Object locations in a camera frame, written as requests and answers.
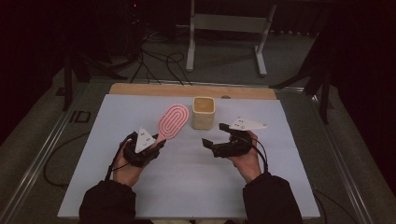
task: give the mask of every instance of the person's right hand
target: person's right hand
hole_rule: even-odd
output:
[[[256,147],[258,140],[257,135],[251,131],[248,131],[248,133],[253,138],[253,146]],[[229,157],[228,159],[233,162],[233,166],[238,169],[239,173],[242,177],[244,177],[247,184],[262,174],[259,164],[259,157],[254,148],[251,148],[250,151],[245,155],[239,157]]]

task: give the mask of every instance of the metal stand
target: metal stand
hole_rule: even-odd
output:
[[[262,34],[262,40],[259,46],[256,46],[255,53],[257,64],[259,66],[260,75],[265,77],[267,70],[265,69],[264,59],[262,57],[262,49],[268,32],[271,27],[271,22],[275,14],[276,6],[270,8],[267,18],[253,18],[253,17],[236,17],[224,15],[209,15],[209,14],[195,14],[195,0],[191,0],[191,18],[190,18],[190,44],[187,55],[188,72],[193,70],[195,41],[195,29],[218,30],[218,31],[236,31],[247,33]]]

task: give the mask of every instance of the white tabletop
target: white tabletop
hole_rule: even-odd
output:
[[[210,131],[191,127],[192,97],[107,95],[92,127],[58,217],[78,217],[87,189],[103,180],[119,143],[144,127],[157,133],[157,123],[172,104],[183,104],[190,119],[161,149],[160,156],[143,171],[136,192],[136,217],[141,218],[245,218],[244,179],[227,159],[214,158],[202,138],[215,144],[228,142],[220,122],[236,118],[267,124],[257,130],[269,171],[290,182],[303,217],[319,217],[297,147],[282,105],[277,100],[215,99],[215,125]]]

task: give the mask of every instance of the white triangular marker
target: white triangular marker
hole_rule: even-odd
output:
[[[151,136],[151,134],[146,131],[144,128],[139,129],[139,134],[137,136],[137,141],[136,141],[136,148],[134,149],[135,153],[139,153],[143,151],[146,147],[151,146],[154,144],[155,139]]]
[[[231,125],[230,129],[239,130],[239,131],[249,131],[249,130],[258,130],[266,128],[267,125],[264,123],[259,123],[257,121],[249,120],[249,119],[236,119]]]

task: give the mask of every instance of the person's left hand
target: person's left hand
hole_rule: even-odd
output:
[[[139,179],[144,167],[132,166],[127,160],[123,158],[123,152],[127,144],[129,144],[129,142],[126,142],[122,146],[119,156],[116,158],[113,169],[120,168],[121,166],[123,167],[113,172],[113,180],[129,187],[133,187]]]

